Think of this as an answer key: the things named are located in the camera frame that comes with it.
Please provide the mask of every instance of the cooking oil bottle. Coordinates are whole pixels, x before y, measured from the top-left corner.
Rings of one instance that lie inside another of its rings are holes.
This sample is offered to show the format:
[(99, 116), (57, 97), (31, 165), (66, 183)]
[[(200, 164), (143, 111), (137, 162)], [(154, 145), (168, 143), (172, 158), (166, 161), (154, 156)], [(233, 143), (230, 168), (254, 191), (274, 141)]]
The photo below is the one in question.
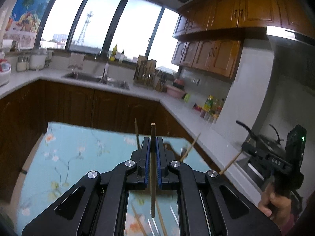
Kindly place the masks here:
[(110, 56), (109, 60), (114, 61), (115, 57), (116, 57), (116, 53), (117, 53), (117, 44), (113, 48), (113, 51), (111, 52), (111, 56)]

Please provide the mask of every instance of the rice cooker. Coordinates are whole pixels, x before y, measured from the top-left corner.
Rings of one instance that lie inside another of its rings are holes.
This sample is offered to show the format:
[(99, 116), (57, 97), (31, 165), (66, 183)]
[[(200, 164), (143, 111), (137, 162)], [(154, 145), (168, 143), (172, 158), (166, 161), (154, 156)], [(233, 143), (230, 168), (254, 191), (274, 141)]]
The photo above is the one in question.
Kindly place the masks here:
[(40, 70), (45, 67), (46, 60), (46, 49), (41, 49), (39, 47), (34, 48), (31, 53), (29, 69), (30, 70)]

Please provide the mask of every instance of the pink bowl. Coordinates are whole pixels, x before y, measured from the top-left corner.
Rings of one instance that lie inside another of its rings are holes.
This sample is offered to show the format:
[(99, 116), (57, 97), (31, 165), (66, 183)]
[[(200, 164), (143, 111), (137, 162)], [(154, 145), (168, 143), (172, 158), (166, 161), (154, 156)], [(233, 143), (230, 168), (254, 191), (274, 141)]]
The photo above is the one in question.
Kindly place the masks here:
[(184, 94), (186, 93), (185, 91), (174, 86), (167, 85), (166, 87), (167, 87), (166, 93), (175, 98), (182, 98), (182, 96), (184, 96)]

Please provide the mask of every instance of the range hood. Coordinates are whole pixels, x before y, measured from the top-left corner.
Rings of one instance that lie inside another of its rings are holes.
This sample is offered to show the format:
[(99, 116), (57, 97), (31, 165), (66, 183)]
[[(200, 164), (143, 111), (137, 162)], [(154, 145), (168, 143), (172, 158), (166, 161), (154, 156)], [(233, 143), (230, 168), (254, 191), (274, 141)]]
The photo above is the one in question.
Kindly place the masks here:
[(279, 73), (314, 92), (315, 40), (296, 31), (274, 26), (267, 26), (267, 37)]
[(283, 46), (310, 55), (315, 53), (315, 40), (296, 31), (267, 26), (267, 37), (274, 52), (277, 51), (277, 46)]

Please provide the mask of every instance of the white countertop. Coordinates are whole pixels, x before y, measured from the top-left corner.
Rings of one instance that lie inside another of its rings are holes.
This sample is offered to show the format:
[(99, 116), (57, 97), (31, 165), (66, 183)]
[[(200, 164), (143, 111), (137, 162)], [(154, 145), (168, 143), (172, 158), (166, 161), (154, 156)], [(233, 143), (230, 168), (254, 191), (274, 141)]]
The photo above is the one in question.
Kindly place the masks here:
[[(131, 82), (128, 83), (130, 90), (123, 90), (99, 83), (62, 78), (62, 76), (66, 73), (69, 73), (69, 71), (54, 69), (44, 69), (37, 72), (13, 72), (10, 77), (10, 82), (0, 87), (0, 99), (39, 79), (150, 99), (159, 101), (178, 121), (178, 123), (191, 135), (191, 137), (196, 138), (196, 136), (201, 132), (197, 143), (220, 169), (223, 169), (239, 152), (239, 150), (236, 150), (226, 139), (214, 131), (211, 128), (210, 123), (201, 119), (198, 112), (187, 108), (184, 101), (181, 99), (173, 98), (166, 93), (160, 93), (155, 90), (135, 87)], [(260, 201), (260, 192), (239, 170), (238, 166), (231, 165), (225, 172), (225, 175), (244, 196), (246, 196), (255, 205), (258, 204)]]

